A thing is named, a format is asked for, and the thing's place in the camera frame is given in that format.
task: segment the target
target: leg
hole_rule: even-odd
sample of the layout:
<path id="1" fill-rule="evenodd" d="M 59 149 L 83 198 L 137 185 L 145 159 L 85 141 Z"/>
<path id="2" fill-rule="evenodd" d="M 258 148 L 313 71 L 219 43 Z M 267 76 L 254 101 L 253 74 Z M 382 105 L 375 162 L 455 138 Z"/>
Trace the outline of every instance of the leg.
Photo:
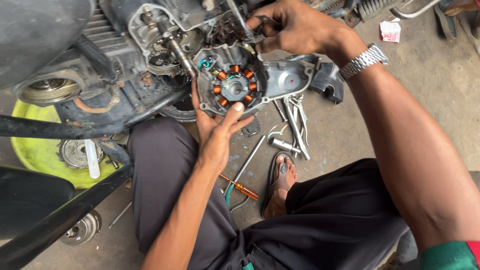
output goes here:
<path id="1" fill-rule="evenodd" d="M 289 269 L 372 269 L 407 228 L 373 159 L 295 183 L 285 205 L 232 248 L 256 244 Z"/>
<path id="2" fill-rule="evenodd" d="M 134 162 L 133 214 L 139 250 L 146 254 L 177 202 L 197 160 L 198 143 L 172 118 L 145 121 L 128 143 Z M 237 236 L 218 187 L 212 191 L 188 269 L 205 269 Z"/>

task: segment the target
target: sandal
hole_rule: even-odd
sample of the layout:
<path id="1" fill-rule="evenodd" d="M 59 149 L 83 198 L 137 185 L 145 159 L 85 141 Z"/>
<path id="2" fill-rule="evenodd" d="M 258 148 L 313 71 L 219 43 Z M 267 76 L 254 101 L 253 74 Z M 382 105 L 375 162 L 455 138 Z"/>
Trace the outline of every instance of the sandal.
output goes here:
<path id="1" fill-rule="evenodd" d="M 281 162 L 280 165 L 278 166 L 278 179 L 274 181 L 274 175 L 275 175 L 275 161 L 278 158 L 278 156 L 282 155 L 283 160 L 286 158 L 290 159 L 290 162 L 295 165 L 293 162 L 292 156 L 285 151 L 280 151 L 278 152 L 275 157 L 273 158 L 272 163 L 270 164 L 270 172 L 269 172 L 269 177 L 268 177 L 268 183 L 267 183 L 267 188 L 265 190 L 265 196 L 264 196 L 264 202 L 263 202 L 263 207 L 262 207 L 262 218 L 265 219 L 264 213 L 265 209 L 267 208 L 268 203 L 270 202 L 270 198 L 272 197 L 273 193 L 277 189 L 286 189 L 287 191 L 290 190 L 290 186 L 288 185 L 287 182 L 287 164 L 285 162 Z"/>

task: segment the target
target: wristwatch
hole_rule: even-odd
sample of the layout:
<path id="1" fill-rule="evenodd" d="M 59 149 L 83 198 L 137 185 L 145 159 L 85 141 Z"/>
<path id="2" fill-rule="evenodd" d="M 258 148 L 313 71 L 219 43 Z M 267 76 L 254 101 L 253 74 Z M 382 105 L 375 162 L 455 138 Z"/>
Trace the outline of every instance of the wristwatch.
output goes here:
<path id="1" fill-rule="evenodd" d="M 382 64 L 388 64 L 388 58 L 387 56 L 385 56 L 384 52 L 382 52 L 382 50 L 377 47 L 375 43 L 370 43 L 366 51 L 364 51 L 357 58 L 348 62 L 339 70 L 339 72 L 342 78 L 347 81 L 348 79 L 362 71 L 364 68 L 377 62 L 382 62 Z"/>

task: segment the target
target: gear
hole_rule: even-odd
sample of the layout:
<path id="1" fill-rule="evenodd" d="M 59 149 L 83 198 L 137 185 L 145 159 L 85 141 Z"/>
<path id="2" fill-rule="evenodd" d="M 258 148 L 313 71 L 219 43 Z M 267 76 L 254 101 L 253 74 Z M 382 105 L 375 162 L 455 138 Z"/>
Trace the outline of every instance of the gear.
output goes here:
<path id="1" fill-rule="evenodd" d="M 56 154 L 59 157 L 59 161 L 63 161 L 65 166 L 74 169 L 88 168 L 84 140 L 61 140 L 57 146 L 60 147 L 60 149 Z M 100 162 L 105 156 L 105 153 L 97 146 L 95 146 L 95 149 L 98 162 Z"/>

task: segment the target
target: green wire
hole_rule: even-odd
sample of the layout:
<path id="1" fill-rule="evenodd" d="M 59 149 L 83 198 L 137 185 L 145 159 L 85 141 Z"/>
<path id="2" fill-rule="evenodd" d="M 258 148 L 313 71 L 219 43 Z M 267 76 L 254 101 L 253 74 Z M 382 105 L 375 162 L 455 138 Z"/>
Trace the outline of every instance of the green wire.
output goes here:
<path id="1" fill-rule="evenodd" d="M 233 189 L 233 185 L 231 185 L 228 190 L 227 190 L 227 193 L 225 193 L 225 201 L 227 202 L 227 207 L 230 208 L 230 193 L 232 192 L 232 189 Z"/>

